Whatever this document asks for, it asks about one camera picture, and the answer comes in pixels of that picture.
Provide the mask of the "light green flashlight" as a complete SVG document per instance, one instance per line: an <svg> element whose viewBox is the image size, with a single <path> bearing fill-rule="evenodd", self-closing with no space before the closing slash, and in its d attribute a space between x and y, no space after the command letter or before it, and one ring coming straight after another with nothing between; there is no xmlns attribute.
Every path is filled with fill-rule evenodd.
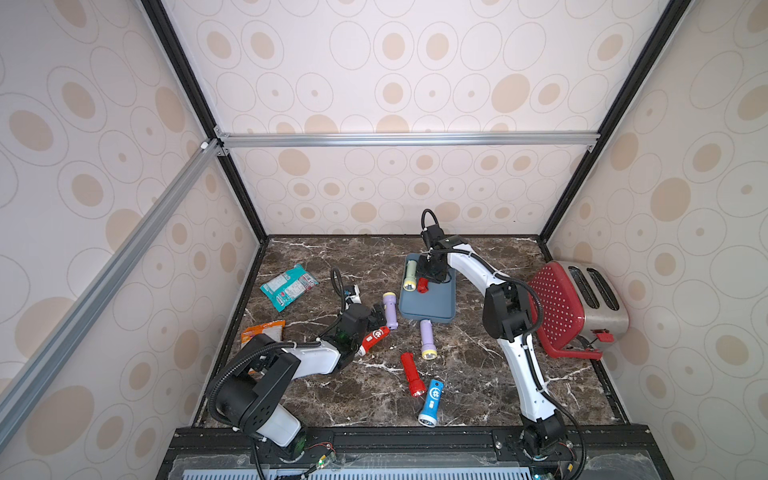
<svg viewBox="0 0 768 480"><path fill-rule="evenodd" d="M417 288L417 268L418 261L410 259L406 262L405 275L402 288L407 292L412 292Z"/></svg>

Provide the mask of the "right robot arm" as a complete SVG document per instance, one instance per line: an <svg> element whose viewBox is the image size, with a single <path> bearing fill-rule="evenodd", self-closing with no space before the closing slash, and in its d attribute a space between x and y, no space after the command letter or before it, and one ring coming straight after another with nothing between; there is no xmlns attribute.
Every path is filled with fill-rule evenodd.
<svg viewBox="0 0 768 480"><path fill-rule="evenodd" d="M450 269L463 275L484 295L482 324L501 347L513 376L520 403L521 449L542 461L567 440L566 423L575 417L547 387L534 351L533 336L543 321L538 295L524 281L513 278L475 252L458 235L448 235L439 224L421 227L426 273L439 278Z"/></svg>

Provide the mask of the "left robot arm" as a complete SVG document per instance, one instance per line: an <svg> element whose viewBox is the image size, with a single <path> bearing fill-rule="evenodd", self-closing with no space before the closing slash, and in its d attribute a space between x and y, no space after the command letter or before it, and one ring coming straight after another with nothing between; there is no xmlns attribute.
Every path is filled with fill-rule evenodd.
<svg viewBox="0 0 768 480"><path fill-rule="evenodd" d="M298 456L306 443L306 429L281 404L288 387L296 379L342 371L360 355L364 339L385 325L381 304L352 303L313 342L256 335L209 382L209 416Z"/></svg>

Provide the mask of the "red flashlight white logo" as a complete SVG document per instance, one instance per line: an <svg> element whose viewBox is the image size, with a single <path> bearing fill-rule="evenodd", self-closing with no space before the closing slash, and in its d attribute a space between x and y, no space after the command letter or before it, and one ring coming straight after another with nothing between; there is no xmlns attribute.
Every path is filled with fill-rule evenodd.
<svg viewBox="0 0 768 480"><path fill-rule="evenodd" d="M389 336L391 330L387 326L380 327L370 333L368 333L362 340L358 349L357 355L365 356L375 345L380 343L383 339Z"/></svg>

